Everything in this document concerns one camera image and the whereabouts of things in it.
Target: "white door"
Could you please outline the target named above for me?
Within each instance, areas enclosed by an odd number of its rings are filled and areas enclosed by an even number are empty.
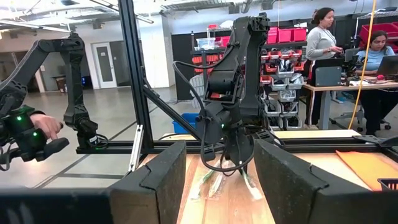
[[[96,70],[101,88],[116,88],[111,46],[109,43],[93,44]]]

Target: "yellow cable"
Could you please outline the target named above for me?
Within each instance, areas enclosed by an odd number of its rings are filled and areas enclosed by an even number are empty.
[[[353,116],[351,117],[351,121],[349,122],[348,129],[351,129],[351,127],[352,127],[352,125],[353,125],[353,122],[354,122],[354,119],[355,119],[356,107],[358,106],[359,96],[361,95],[362,81],[363,81],[363,77],[364,77],[364,75],[365,75],[365,68],[366,68],[366,64],[367,64],[367,62],[368,62],[369,47],[370,47],[370,45],[371,45],[371,35],[372,35],[372,28],[373,28],[373,17],[374,17],[374,11],[375,11],[375,10],[376,10],[376,0],[373,0],[371,21],[370,21],[370,23],[369,23],[368,44],[366,45],[365,62],[364,62],[364,64],[363,64],[363,68],[362,68],[361,80],[359,81],[358,95],[357,95],[356,101],[355,101]]]

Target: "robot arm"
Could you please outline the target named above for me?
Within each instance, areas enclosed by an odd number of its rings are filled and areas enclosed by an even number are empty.
[[[22,157],[23,161],[42,161],[69,144],[65,138],[47,144],[47,137],[41,129],[35,129],[29,118],[33,108],[22,106],[27,94],[27,84],[40,68],[47,55],[60,52],[67,68],[69,105],[64,115],[66,125],[78,131],[89,141],[79,139],[81,146],[95,144],[97,125],[90,121],[83,104],[80,62],[84,56],[84,43],[77,34],[67,39],[38,40],[27,52],[9,78],[0,83],[0,143],[15,142],[18,148],[0,156],[0,164],[9,164],[12,158]]]
[[[224,57],[214,66],[206,84],[205,100],[208,104],[197,117],[197,129],[204,142],[216,144],[224,139],[225,156],[236,165],[244,167],[253,157],[253,143],[246,136],[243,124],[247,120],[262,118],[258,98],[261,48],[267,40],[269,19],[265,14],[258,17],[241,17],[235,20],[231,40]],[[246,78],[241,65],[246,57]],[[244,84],[245,96],[242,97]],[[201,153],[203,163],[215,158],[213,147]]]

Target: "wooden board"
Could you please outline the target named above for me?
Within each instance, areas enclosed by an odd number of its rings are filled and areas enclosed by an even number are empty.
[[[383,161],[398,169],[398,164],[383,154],[375,154]],[[148,155],[143,164],[156,155]],[[356,174],[334,153],[329,154],[296,154],[312,164],[338,175],[352,183],[369,188]],[[187,168],[185,171],[185,188],[182,195],[178,222],[183,224],[196,223],[275,223],[266,198],[262,193],[258,181],[254,161],[248,165],[248,173],[254,179],[257,188],[262,194],[260,200],[254,200],[244,179],[236,172],[231,177],[224,177],[221,192],[214,198],[208,197],[210,185],[215,175],[201,188],[201,197],[198,200],[190,198],[193,186],[208,172],[202,164],[199,155],[187,155]]]
[[[276,131],[275,135],[281,139],[288,138],[345,138],[361,135],[354,130],[312,130],[312,131]],[[164,138],[163,140],[194,140],[190,134],[181,134]]]

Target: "blue bin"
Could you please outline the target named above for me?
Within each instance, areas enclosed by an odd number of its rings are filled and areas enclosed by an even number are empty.
[[[188,121],[189,124],[193,126],[193,128],[197,128],[195,118],[198,116],[198,113],[183,113],[181,117]],[[174,125],[174,133],[176,134],[189,134],[185,128],[181,127],[176,121],[172,122]]]

